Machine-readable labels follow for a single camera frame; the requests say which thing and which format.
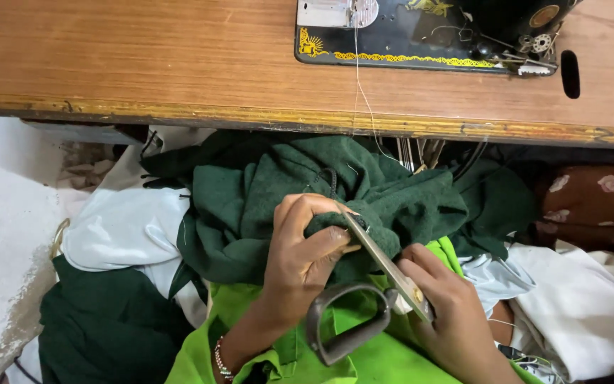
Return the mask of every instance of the sewing machine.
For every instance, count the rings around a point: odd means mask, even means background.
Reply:
[[[308,64],[548,76],[582,0],[298,0],[295,57]]]

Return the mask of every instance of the green garment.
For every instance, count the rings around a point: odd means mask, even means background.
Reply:
[[[44,384],[162,384],[186,336],[182,309],[143,273],[75,269],[53,259],[56,283],[39,309]]]
[[[200,147],[141,161],[161,179],[144,187],[191,190],[177,248],[212,282],[261,285],[274,208],[290,193],[319,193],[360,213],[372,239],[390,257],[413,242],[426,244],[459,229],[468,217],[448,171],[411,175],[365,137],[219,130]],[[338,213],[315,217],[309,236]],[[366,279],[377,267],[365,250],[345,255],[329,283]]]
[[[466,223],[449,236],[459,257],[490,253],[505,260],[507,235],[525,230],[539,217],[534,194],[514,171],[497,162],[475,162],[454,188],[469,211]]]
[[[428,247],[452,268],[458,266],[456,254],[447,238]],[[370,276],[380,288],[387,286],[384,276]],[[177,355],[166,384],[214,384],[211,349],[219,336],[236,323],[257,298],[260,287],[250,284],[211,284],[213,306],[209,319],[186,338]],[[376,312],[375,298],[366,292],[353,292],[330,307],[322,318],[322,329],[330,337],[370,319]],[[541,382],[513,364],[526,384]],[[390,326],[345,359],[325,367],[309,349],[304,327],[299,325],[282,336],[271,349],[246,363],[234,384],[460,384],[437,367],[419,347],[406,316],[394,315]]]

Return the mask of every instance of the table edge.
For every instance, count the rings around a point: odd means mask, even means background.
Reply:
[[[548,122],[435,118],[342,111],[263,109],[0,94],[0,116],[80,122],[181,125],[220,129],[284,130],[506,142],[614,147],[614,127]]]

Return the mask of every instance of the scissors blade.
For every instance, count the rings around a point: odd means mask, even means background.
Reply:
[[[392,283],[397,288],[399,294],[411,306],[414,312],[424,322],[432,322],[435,319],[432,306],[423,292],[414,284],[414,282],[402,273],[390,258],[383,252],[378,244],[376,244],[371,236],[357,223],[351,214],[345,212],[343,207],[338,205],[340,212],[347,221],[347,227],[354,232],[355,236],[361,241],[362,245],[371,254],[373,260],[383,272],[388,275]]]

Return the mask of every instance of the bracelet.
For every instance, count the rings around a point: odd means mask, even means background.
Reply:
[[[220,370],[220,374],[224,377],[224,380],[227,383],[233,382],[234,375],[231,371],[225,367],[224,363],[222,363],[222,354],[220,349],[222,348],[222,339],[224,336],[220,336],[219,340],[217,340],[217,345],[215,345],[215,362],[217,363],[217,369]]]

